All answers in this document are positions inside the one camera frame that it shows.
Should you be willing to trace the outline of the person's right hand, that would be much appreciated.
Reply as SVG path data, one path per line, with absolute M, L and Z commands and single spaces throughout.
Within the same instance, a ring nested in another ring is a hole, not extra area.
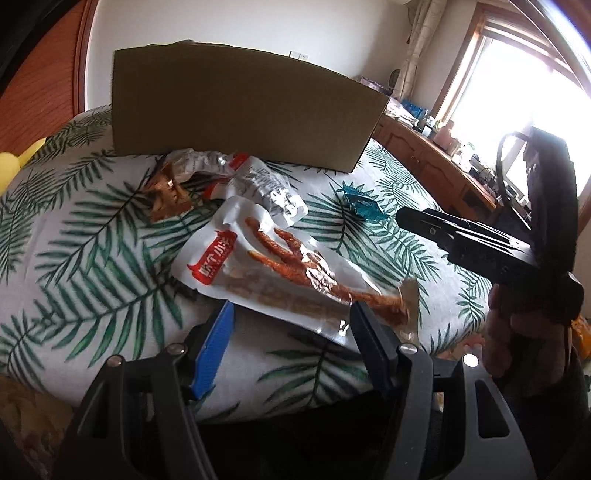
M 489 374 L 526 391 L 558 382 L 570 363 L 569 329 L 526 309 L 506 286 L 494 285 L 488 303 L 482 358 Z

